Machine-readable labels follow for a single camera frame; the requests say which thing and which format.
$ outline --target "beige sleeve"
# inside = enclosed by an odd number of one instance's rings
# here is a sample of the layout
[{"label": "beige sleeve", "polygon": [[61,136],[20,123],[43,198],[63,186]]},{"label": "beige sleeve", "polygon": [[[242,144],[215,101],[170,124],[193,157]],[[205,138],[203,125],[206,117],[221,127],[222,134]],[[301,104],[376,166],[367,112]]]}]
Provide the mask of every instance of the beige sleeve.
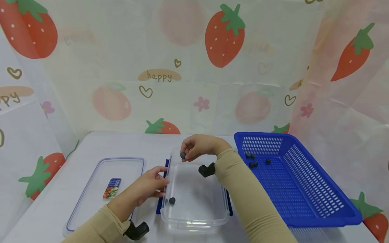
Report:
[{"label": "beige sleeve", "polygon": [[215,163],[216,176],[230,194],[250,242],[297,242],[266,191],[233,149]]},{"label": "beige sleeve", "polygon": [[105,205],[93,217],[78,227],[71,235],[64,239],[64,243],[116,243],[122,242],[123,234],[130,226],[129,221],[124,223],[114,215]]}]

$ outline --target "person's right hand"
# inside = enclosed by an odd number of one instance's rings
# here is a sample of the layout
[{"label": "person's right hand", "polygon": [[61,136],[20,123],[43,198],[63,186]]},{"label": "person's right hand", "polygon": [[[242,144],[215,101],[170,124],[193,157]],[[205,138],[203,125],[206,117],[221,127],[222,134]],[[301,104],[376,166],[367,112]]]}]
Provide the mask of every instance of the person's right hand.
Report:
[{"label": "person's right hand", "polygon": [[218,156],[221,152],[229,148],[231,148],[229,143],[222,138],[195,134],[182,142],[180,153],[186,153],[185,159],[182,160],[186,162],[193,161],[203,154],[215,154]]}]

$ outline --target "blue plastic basket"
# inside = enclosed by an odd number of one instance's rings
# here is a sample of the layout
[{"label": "blue plastic basket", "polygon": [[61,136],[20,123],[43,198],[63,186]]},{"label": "blue plastic basket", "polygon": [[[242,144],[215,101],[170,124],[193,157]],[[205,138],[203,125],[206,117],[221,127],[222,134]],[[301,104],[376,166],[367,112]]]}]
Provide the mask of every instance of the blue plastic basket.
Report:
[{"label": "blue plastic basket", "polygon": [[[324,169],[292,135],[235,133],[239,155],[289,227],[358,225],[362,215]],[[245,154],[255,154],[255,159]]]}]

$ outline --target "pink flower print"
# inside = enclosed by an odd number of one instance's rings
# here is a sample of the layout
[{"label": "pink flower print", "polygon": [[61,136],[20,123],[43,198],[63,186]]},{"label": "pink flower print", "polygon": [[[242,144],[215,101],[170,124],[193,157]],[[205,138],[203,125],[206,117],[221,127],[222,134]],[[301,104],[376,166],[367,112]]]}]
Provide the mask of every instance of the pink flower print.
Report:
[{"label": "pink flower print", "polygon": [[51,114],[51,113],[53,113],[55,111],[55,109],[53,107],[51,107],[51,102],[50,101],[45,101],[40,106],[42,107],[42,110],[45,113],[46,118],[47,118],[47,114]]},{"label": "pink flower print", "polygon": [[307,106],[300,107],[300,110],[303,112],[301,116],[306,116],[307,118],[309,118],[312,115],[312,112],[314,112],[314,109],[312,108],[312,103],[307,104]]},{"label": "pink flower print", "polygon": [[198,102],[193,103],[194,106],[198,107],[198,111],[202,111],[203,109],[209,109],[209,100],[203,99],[203,97],[198,98]]}]

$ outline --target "small card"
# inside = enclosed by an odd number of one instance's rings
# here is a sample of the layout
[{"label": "small card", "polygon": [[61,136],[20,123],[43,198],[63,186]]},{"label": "small card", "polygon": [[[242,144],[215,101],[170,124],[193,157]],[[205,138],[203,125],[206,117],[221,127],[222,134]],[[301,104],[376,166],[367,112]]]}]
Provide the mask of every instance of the small card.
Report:
[{"label": "small card", "polygon": [[103,198],[104,199],[114,198],[117,193],[117,190],[119,189],[120,182],[121,182],[120,178],[112,178],[108,183],[108,187],[104,192]]}]

